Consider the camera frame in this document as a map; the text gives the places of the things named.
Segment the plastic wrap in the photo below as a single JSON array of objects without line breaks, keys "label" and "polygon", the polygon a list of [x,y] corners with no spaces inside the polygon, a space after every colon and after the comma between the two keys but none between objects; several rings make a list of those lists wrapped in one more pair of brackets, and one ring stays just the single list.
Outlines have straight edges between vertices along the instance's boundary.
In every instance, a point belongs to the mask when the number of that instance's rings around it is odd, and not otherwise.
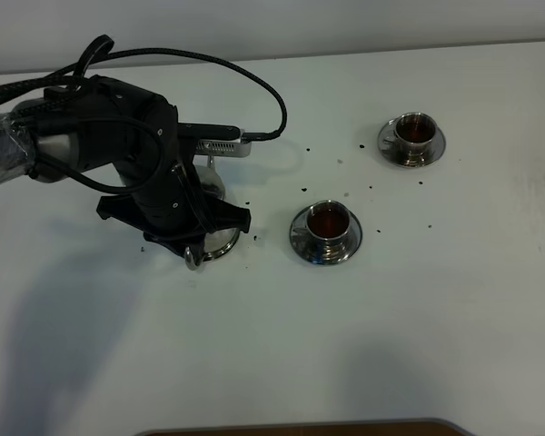
[{"label": "plastic wrap", "polygon": [[24,128],[14,128],[7,114],[0,114],[0,183],[30,171],[35,164],[35,147]]}]

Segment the black wire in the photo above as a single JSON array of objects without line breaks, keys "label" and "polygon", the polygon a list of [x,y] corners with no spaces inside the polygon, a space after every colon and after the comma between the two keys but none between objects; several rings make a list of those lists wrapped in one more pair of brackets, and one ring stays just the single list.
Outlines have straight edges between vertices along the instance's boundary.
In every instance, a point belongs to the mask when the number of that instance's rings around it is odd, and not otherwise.
[{"label": "black wire", "polygon": [[135,120],[134,118],[129,118],[126,116],[98,116],[98,117],[85,117],[85,118],[79,118],[79,122],[81,123],[121,123],[121,124],[128,124],[131,125],[133,128],[138,129],[142,132],[145,132],[149,136],[152,137],[154,140],[155,145],[157,146],[157,163],[155,164],[154,170],[152,173],[145,179],[143,179],[141,182],[132,184],[131,186],[109,186],[108,184],[102,184],[99,182],[96,182],[93,179],[90,179],[78,171],[73,170],[65,163],[62,163],[58,159],[54,159],[54,157],[44,155],[44,154],[38,154],[36,156],[36,162],[39,164],[44,164],[46,166],[50,166],[54,170],[56,170],[59,173],[62,173],[66,175],[67,177],[70,177],[71,179],[77,181],[80,184],[83,184],[84,186],[87,186],[91,189],[95,189],[96,191],[99,191],[101,193],[109,193],[113,195],[120,195],[125,193],[134,193],[136,191],[141,190],[144,188],[148,183],[150,183],[155,176],[160,174],[160,172],[163,170],[163,163],[164,163],[164,145],[162,144],[162,140],[157,135],[157,132],[152,129],[148,124],[142,123],[138,120]]},{"label": "black wire", "polygon": [[[270,133],[246,133],[244,134],[243,138],[245,141],[271,141],[272,139],[276,139],[279,136],[281,136],[281,133],[284,131],[287,125],[287,108],[284,104],[284,101],[282,100],[282,97],[279,95],[279,93],[276,92],[276,90],[264,82],[263,79],[260,77],[254,75],[250,71],[246,71],[244,68],[233,64],[228,61],[224,61],[223,59],[220,59],[218,57],[209,56],[208,54],[200,54],[200,53],[194,53],[194,52],[186,52],[184,50],[176,50],[172,48],[138,48],[134,50],[123,50],[121,52],[115,52],[111,54],[102,55],[100,57],[96,57],[92,60],[91,64],[98,64],[103,61],[111,61],[114,59],[121,59],[124,57],[130,57],[130,56],[140,56],[140,55],[171,55],[171,56],[180,56],[180,57],[186,57],[189,59],[197,59],[204,62],[209,62],[212,64],[218,64],[225,68],[229,68],[233,71],[235,71],[238,74],[243,75],[244,77],[252,80],[253,82],[259,84],[261,87],[266,89],[277,101],[279,106],[281,107],[281,113],[282,113],[282,119],[281,119],[281,125],[278,129],[270,132]],[[50,73],[47,77],[52,76],[61,76],[67,73],[72,72],[76,68],[76,64],[71,64],[66,66],[65,68],[61,68],[58,71],[55,71],[53,73]]]},{"label": "black wire", "polygon": [[44,103],[25,107],[24,109],[17,109],[16,111],[10,113],[10,117],[13,119],[24,118],[33,114],[38,114],[40,112],[53,111],[60,108],[61,106],[64,106],[65,104],[71,103],[72,101],[87,95],[88,93],[89,90],[85,87],[80,88],[78,91],[75,92],[68,91],[67,93],[64,93],[64,97],[57,98],[54,101],[47,101]]},{"label": "black wire", "polygon": [[81,54],[81,57],[79,58],[79,62],[75,64],[73,76],[84,77],[84,74],[87,72],[87,69],[93,60],[102,55],[109,54],[114,44],[114,40],[107,35],[101,35],[95,38],[93,42],[85,48],[83,54]]},{"label": "black wire", "polygon": [[87,91],[91,87],[89,79],[74,76],[47,76],[40,77],[38,79],[22,80],[20,82],[0,85],[0,104],[14,100],[15,98],[34,91],[35,89],[44,88],[46,86],[54,86],[57,84],[81,86],[81,90],[79,91],[80,94],[74,94],[73,98],[75,98],[77,95],[83,94],[84,91]]}]

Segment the cup of tea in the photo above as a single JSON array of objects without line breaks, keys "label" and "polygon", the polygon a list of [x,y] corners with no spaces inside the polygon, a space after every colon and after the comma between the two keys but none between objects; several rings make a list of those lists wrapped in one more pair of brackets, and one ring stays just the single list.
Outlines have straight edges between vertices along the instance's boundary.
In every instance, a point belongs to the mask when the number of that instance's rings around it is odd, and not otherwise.
[{"label": "cup of tea", "polygon": [[345,206],[334,200],[325,200],[309,208],[305,226],[313,238],[338,243],[347,234],[350,221],[350,212]]},{"label": "cup of tea", "polygon": [[393,129],[400,151],[408,155],[428,152],[438,127],[427,114],[412,112],[398,118]]},{"label": "cup of tea", "polygon": [[392,164],[418,168],[438,161],[446,150],[440,127],[422,112],[410,112],[390,120],[380,130],[378,148]]},{"label": "cup of tea", "polygon": [[343,204],[323,200],[302,209],[291,223],[291,246],[305,261],[335,265],[350,259],[362,244],[362,226]]}]

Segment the metal connector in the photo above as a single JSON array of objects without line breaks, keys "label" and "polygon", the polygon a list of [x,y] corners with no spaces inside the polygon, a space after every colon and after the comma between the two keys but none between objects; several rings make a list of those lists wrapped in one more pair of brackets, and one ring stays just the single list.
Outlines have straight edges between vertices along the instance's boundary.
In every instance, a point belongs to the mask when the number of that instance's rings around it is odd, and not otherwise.
[{"label": "metal connector", "polygon": [[196,145],[196,154],[201,156],[246,157],[251,153],[253,143],[243,142],[242,136],[232,141],[201,139]]}]

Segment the white table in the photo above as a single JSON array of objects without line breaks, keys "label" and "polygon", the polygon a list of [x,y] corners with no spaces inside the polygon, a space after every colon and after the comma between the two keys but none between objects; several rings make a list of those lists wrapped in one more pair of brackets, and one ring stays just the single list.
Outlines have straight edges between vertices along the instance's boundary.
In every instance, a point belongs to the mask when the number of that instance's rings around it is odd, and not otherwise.
[{"label": "white table", "polygon": [[[545,435],[545,43],[242,65],[282,94],[289,127],[218,163],[253,226],[201,272],[101,221],[76,183],[0,186],[0,435],[420,417]],[[97,73],[163,94],[184,121],[279,119],[215,65]],[[409,111],[448,148],[404,171],[376,136]],[[326,198],[364,240],[318,268],[288,231]]]}]

